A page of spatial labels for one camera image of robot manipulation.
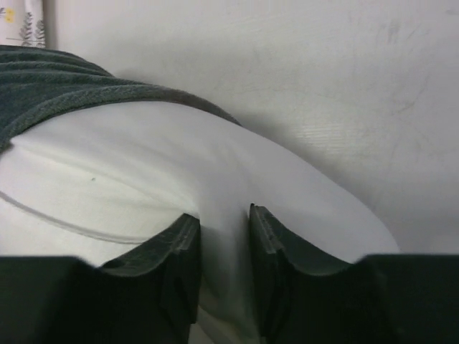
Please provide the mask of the white pillow insert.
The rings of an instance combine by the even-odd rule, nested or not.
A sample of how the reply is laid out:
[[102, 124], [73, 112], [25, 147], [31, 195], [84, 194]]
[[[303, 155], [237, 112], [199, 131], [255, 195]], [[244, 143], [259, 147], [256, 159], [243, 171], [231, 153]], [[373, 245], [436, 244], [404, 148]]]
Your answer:
[[395, 253], [386, 226], [289, 150], [228, 120], [167, 102], [59, 115], [1, 154], [1, 253], [75, 255], [100, 265], [182, 214], [201, 222], [193, 343], [259, 343], [249, 208], [346, 262]]

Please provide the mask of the floral deer print pillow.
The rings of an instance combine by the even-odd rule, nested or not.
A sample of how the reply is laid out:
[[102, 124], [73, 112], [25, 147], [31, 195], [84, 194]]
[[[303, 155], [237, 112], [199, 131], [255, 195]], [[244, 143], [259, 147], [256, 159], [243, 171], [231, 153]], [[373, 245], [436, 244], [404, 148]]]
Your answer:
[[1, 45], [46, 47], [42, 0], [1, 0]]

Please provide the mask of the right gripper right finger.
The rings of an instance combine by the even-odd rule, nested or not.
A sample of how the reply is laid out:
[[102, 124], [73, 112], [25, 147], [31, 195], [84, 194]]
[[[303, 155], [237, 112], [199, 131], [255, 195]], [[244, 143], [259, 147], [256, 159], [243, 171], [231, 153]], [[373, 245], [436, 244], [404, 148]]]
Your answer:
[[250, 208], [258, 328], [267, 343], [456, 343], [458, 257], [325, 253]]

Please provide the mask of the zebra and grey pillowcase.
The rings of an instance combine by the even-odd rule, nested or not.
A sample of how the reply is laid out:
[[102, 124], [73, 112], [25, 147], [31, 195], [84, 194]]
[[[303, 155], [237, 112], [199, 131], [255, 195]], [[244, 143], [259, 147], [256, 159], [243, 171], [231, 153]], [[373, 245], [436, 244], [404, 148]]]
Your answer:
[[160, 101], [203, 110], [236, 123], [196, 95], [122, 79], [76, 55], [51, 49], [1, 46], [1, 149], [46, 120], [101, 105]]

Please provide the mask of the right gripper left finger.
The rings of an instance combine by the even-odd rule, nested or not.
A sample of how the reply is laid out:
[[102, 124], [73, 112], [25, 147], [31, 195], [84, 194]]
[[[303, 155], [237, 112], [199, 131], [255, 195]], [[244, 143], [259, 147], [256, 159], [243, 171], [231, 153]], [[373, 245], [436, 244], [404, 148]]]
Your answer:
[[2, 257], [1, 341], [187, 343], [200, 283], [200, 223], [189, 215], [99, 267]]

